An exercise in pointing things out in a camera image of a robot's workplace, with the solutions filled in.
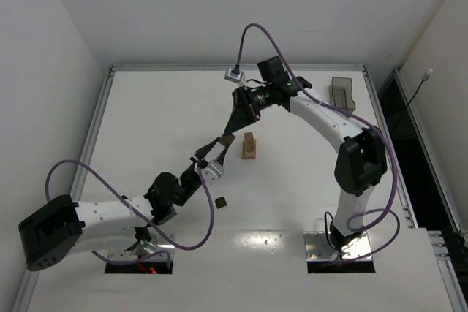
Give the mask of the medium brown wood block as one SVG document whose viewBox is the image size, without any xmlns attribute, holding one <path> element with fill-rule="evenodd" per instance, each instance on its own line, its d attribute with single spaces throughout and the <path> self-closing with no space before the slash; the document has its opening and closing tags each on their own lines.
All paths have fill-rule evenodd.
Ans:
<svg viewBox="0 0 468 312">
<path fill-rule="evenodd" d="M 255 151 L 255 139 L 252 132 L 244 134 L 244 152 L 253 153 Z"/>
</svg>

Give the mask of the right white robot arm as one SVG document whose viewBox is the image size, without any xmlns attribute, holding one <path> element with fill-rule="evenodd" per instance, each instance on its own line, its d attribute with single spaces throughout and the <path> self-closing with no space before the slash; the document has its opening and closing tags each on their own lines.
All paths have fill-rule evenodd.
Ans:
<svg viewBox="0 0 468 312">
<path fill-rule="evenodd" d="M 337 153 L 334 176 L 341 192 L 330 224 L 328 243 L 337 251 L 364 231 L 359 213 L 366 210 L 373 188 L 387 171 L 385 146 L 377 133 L 362 128 L 343 114 L 328 109 L 310 82 L 290 78 L 279 57 L 257 65 L 262 83 L 245 84 L 244 73 L 234 67 L 224 78 L 238 85 L 224 134 L 233 134 L 259 121 L 262 110 L 277 104 L 303 119 L 322 135 Z"/>
</svg>

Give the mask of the dark transparent plastic bin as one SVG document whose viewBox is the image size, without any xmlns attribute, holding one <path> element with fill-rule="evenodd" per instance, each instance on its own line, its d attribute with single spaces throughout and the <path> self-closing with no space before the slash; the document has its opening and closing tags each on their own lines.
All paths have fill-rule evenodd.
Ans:
<svg viewBox="0 0 468 312">
<path fill-rule="evenodd" d="M 332 77 L 329 85 L 329 97 L 332 106 L 349 113 L 355 112 L 355 101 L 352 98 L 352 79 L 349 77 Z"/>
</svg>

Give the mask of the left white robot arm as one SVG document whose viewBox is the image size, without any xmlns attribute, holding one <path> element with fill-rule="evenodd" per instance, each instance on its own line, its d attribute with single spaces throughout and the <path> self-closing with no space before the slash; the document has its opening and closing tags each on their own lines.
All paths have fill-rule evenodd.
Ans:
<svg viewBox="0 0 468 312">
<path fill-rule="evenodd" d="M 178 246 L 160 226 L 198 189 L 207 189 L 209 182 L 222 177 L 234 139 L 231 134 L 217 137 L 195 152 L 181 176 L 160 173 L 144 195 L 118 194 L 114 202 L 74 201 L 69 194 L 47 196 L 46 204 L 18 225 L 28 271 L 45 270 L 71 254 L 98 254 L 105 249 L 129 252 L 129 259 L 105 258 L 109 265 L 136 265 L 159 255 L 170 260 L 170 251 L 158 248 L 149 230 Z"/>
</svg>

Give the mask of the dark arch wood block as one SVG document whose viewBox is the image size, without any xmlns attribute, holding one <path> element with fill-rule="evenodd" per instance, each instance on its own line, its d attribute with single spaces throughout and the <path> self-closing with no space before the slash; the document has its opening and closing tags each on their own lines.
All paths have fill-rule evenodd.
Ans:
<svg viewBox="0 0 468 312">
<path fill-rule="evenodd" d="M 233 141 L 235 140 L 235 136 L 233 134 L 223 134 L 219 142 L 224 146 L 224 147 L 229 147 Z"/>
</svg>

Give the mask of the light long wood block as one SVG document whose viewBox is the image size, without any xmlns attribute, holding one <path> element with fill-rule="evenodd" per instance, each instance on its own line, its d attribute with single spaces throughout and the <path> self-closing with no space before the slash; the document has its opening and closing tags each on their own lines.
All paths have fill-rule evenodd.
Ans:
<svg viewBox="0 0 468 312">
<path fill-rule="evenodd" d="M 256 159 L 256 156 L 257 156 L 257 140 L 254 140 L 254 145 L 253 145 L 253 149 L 251 151 L 251 158 L 252 159 Z"/>
<path fill-rule="evenodd" d="M 248 154 L 248 152 L 246 150 L 246 144 L 244 143 L 242 145 L 242 159 L 249 159 L 249 158 L 250 158 L 250 156 L 249 156 L 249 154 Z"/>
</svg>

